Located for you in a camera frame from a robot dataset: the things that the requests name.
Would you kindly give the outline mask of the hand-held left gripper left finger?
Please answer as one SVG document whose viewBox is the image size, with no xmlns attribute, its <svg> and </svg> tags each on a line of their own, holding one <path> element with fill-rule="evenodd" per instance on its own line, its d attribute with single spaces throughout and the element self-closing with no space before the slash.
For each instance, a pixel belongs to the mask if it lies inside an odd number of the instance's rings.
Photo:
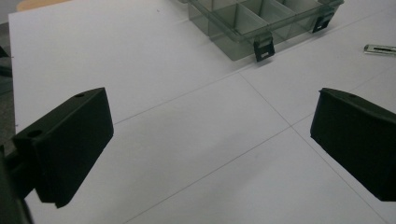
<svg viewBox="0 0 396 224">
<path fill-rule="evenodd" d="M 34 190 L 43 203 L 67 205 L 113 133 L 104 88 L 72 96 L 12 137 L 7 165 L 17 194 Z"/>
</svg>

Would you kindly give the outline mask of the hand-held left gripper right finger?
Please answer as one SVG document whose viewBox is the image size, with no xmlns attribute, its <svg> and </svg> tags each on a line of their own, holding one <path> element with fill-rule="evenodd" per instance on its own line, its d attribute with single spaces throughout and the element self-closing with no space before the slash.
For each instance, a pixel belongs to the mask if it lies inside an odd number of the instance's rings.
<svg viewBox="0 0 396 224">
<path fill-rule="evenodd" d="M 396 114 L 352 93 L 324 88 L 314 139 L 378 200 L 396 202 Z"/>
</svg>

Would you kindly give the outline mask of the small metal clip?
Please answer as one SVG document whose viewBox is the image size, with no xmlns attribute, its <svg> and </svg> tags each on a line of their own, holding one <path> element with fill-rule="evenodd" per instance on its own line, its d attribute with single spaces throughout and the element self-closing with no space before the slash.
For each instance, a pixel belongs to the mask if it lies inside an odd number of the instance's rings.
<svg viewBox="0 0 396 224">
<path fill-rule="evenodd" d="M 368 44 L 363 48 L 367 54 L 396 56 L 396 47 Z"/>
</svg>

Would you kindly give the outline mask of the clear plastic compartment box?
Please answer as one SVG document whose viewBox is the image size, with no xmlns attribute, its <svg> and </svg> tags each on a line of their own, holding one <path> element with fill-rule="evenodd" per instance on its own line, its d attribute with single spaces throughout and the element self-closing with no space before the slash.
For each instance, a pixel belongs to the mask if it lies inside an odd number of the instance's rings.
<svg viewBox="0 0 396 224">
<path fill-rule="evenodd" d="M 325 29 L 345 0 L 178 0 L 231 60 L 271 56 L 275 45 Z"/>
</svg>

